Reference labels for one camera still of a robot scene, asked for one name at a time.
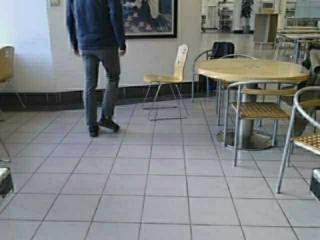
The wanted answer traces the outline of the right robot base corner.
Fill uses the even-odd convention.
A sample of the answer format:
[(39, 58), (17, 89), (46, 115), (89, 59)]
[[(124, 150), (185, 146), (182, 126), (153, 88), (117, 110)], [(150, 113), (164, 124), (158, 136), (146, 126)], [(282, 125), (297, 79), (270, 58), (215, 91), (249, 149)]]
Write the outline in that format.
[(317, 198), (320, 197), (320, 169), (315, 168), (312, 171), (311, 182), (310, 182), (310, 191)]

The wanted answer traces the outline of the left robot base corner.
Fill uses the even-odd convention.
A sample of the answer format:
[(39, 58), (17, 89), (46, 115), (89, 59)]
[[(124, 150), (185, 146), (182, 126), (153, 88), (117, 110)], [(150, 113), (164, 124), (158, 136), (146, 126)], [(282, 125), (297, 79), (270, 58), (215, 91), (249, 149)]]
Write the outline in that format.
[(0, 199), (15, 191), (12, 170), (9, 167), (0, 168)]

